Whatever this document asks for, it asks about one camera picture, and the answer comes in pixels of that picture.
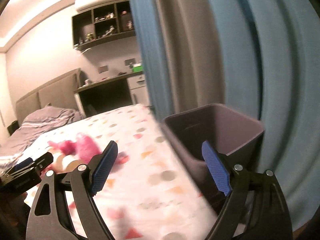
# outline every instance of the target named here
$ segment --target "desk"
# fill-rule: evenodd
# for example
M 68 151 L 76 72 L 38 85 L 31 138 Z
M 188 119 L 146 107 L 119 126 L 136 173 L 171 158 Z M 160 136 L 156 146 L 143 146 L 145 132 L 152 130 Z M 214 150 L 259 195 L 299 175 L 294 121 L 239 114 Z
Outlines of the desk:
M 81 114 L 90 117 L 123 106 L 149 105 L 148 90 L 142 72 L 115 76 L 74 91 Z

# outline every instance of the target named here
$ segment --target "bed sheet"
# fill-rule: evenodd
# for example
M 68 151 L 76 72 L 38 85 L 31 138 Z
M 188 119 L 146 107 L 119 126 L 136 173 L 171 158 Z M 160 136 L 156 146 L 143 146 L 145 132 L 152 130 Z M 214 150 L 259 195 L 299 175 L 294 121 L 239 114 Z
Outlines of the bed sheet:
M 93 198 L 116 240 L 203 240 L 217 215 L 201 195 L 153 118 L 142 105 L 126 106 L 41 135 L 24 151 L 38 158 L 49 140 L 90 135 L 103 150 L 118 144 L 121 163 L 114 165 L 103 190 Z M 37 187 L 28 191 L 31 206 Z M 66 192 L 78 234 L 85 236 L 71 192 Z

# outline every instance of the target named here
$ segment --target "ceiling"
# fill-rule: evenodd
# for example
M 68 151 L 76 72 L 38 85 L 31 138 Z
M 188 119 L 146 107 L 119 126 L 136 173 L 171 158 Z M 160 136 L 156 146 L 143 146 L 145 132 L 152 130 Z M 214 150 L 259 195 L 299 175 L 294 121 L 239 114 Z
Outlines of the ceiling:
M 9 0 L 0 15 L 0 52 L 6 52 L 36 24 L 75 0 Z

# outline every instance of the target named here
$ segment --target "blue gripper pad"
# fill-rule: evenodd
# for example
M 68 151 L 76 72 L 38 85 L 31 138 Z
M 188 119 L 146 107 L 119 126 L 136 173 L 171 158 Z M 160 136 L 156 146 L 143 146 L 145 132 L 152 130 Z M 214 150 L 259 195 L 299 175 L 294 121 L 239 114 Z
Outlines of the blue gripper pad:
M 15 165 L 14 171 L 16 172 L 18 170 L 21 170 L 24 167 L 27 167 L 28 165 L 30 165 L 31 163 L 33 163 L 33 159 L 32 158 L 27 158 L 23 162 L 20 162 L 19 164 Z
M 232 191 L 229 172 L 224 167 L 216 152 L 211 148 L 208 141 L 202 144 L 202 156 L 218 190 L 222 191 L 225 196 L 228 196 Z
M 93 196 L 96 195 L 98 191 L 102 190 L 117 157 L 118 145 L 116 142 L 110 141 L 106 149 L 103 151 L 102 158 L 92 174 L 90 190 Z

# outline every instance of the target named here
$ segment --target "grey bin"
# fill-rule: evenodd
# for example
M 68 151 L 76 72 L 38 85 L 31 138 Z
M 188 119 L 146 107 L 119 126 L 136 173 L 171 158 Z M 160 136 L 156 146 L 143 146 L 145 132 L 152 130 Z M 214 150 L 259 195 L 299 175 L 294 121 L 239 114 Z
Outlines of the grey bin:
M 258 138 L 264 132 L 261 122 L 222 104 L 202 106 L 166 117 L 162 130 L 212 206 L 218 202 L 218 190 L 202 157 L 202 143 L 208 140 L 219 153 L 246 167 Z

